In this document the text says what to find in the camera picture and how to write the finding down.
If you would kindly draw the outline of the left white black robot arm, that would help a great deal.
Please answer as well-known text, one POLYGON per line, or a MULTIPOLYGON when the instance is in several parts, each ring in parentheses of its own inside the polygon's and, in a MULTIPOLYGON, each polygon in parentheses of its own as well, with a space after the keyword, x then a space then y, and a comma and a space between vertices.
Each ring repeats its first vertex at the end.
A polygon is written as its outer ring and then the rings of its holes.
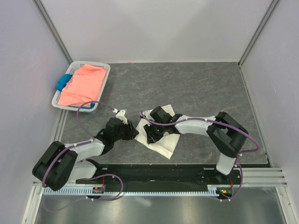
POLYGON ((138 134, 130 120, 124 123, 119 118, 110 118, 105 128, 90 140, 73 144, 52 142, 33 167, 32 175, 42 182, 44 188, 53 191, 79 179, 99 183, 103 173, 88 159, 106 154, 115 142, 133 140, 138 134))

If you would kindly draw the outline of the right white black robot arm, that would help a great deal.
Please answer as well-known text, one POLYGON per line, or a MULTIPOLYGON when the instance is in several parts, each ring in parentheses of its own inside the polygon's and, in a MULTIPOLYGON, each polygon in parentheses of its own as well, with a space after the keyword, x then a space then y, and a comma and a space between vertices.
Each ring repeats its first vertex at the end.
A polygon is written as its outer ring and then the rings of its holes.
POLYGON ((183 114, 170 115, 158 106, 150 112, 141 112, 141 117, 148 122, 144 130, 149 144, 160 141, 166 134, 208 136, 220 151, 214 178, 221 184, 231 178, 231 170, 249 134, 243 126, 225 112, 200 118, 183 114))

